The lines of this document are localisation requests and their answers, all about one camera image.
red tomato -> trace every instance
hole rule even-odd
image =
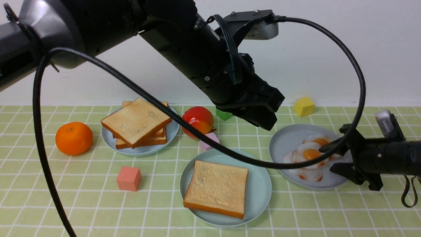
[[[192,125],[194,128],[199,130],[203,134],[208,134],[210,132],[214,132],[216,129],[213,127],[213,115],[212,113],[207,110],[205,107],[196,106],[188,109],[183,114],[183,120]],[[182,128],[183,132],[193,138],[197,139],[192,133],[187,131],[184,127]]]

toy block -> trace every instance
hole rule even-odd
[[[123,166],[117,177],[117,185],[120,190],[136,192],[141,180],[139,168]]]
[[[206,136],[212,140],[214,140],[215,142],[219,143],[219,139],[216,137],[215,133],[211,132],[206,134]],[[204,151],[213,149],[213,147],[211,147],[210,145],[208,145],[207,143],[205,143],[204,141],[200,141],[200,148]]]
[[[216,109],[216,116],[218,116],[220,119],[227,121],[229,118],[232,117],[232,113],[227,113],[220,111],[219,109]]]
[[[308,116],[314,112],[314,103],[310,98],[303,97],[295,103],[294,111],[300,117]]]

egg yolk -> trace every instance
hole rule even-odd
[[[324,145],[327,145],[329,143],[328,141],[326,141],[325,139],[322,139],[322,138],[318,138],[318,139],[314,140],[313,142],[319,144],[320,146],[324,146]]]
[[[303,156],[304,158],[306,158],[307,160],[312,160],[314,158],[317,158],[319,156],[321,156],[322,154],[320,153],[320,151],[315,150],[315,149],[307,149],[303,152]]]

bread slice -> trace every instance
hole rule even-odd
[[[121,108],[126,107],[127,105],[129,105],[131,103],[131,101],[123,101],[123,104],[121,105]],[[168,107],[168,102],[162,102],[166,107]],[[153,134],[153,137],[164,137],[166,136],[166,130],[165,130],[166,126],[161,128],[161,130],[159,130],[158,132],[156,132],[155,134]]]
[[[138,98],[101,121],[102,126],[131,148],[161,130],[172,119],[151,103]]]
[[[196,160],[186,208],[244,218],[248,169]]]
[[[142,141],[142,143],[139,144],[137,147],[149,146],[149,145],[163,145],[163,144],[166,144],[167,142],[168,142],[167,136],[149,137],[148,139]],[[115,147],[117,149],[125,149],[125,148],[130,148],[130,145],[125,143],[123,140],[117,138],[115,142]]]

grid pattern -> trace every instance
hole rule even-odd
[[[414,237],[421,232],[421,207],[400,203],[404,178],[384,175],[380,192],[365,183],[350,182],[332,191],[309,191],[269,170],[273,194],[268,208],[246,226],[220,229],[195,218],[183,208],[179,193],[181,173],[201,152],[197,141],[182,131],[164,150],[146,157],[121,156],[100,138],[100,120],[117,106],[45,106],[42,121],[51,171],[66,213],[79,237]],[[182,114],[189,106],[173,106]],[[208,107],[215,113],[215,108]],[[365,108],[358,130],[365,137],[381,137],[374,114]],[[421,139],[421,108],[388,108],[408,140]],[[353,119],[356,108],[317,107],[300,118],[291,107],[281,107],[272,131],[231,118],[216,116],[223,145],[239,148],[270,161],[269,141],[290,124],[316,124],[338,133]],[[35,145],[31,106],[0,106],[0,237],[68,236],[51,201]],[[79,157],[68,157],[55,147],[57,129],[82,121],[95,134],[93,147]],[[138,192],[119,191],[122,166],[138,167]],[[410,194],[408,202],[413,201]]]

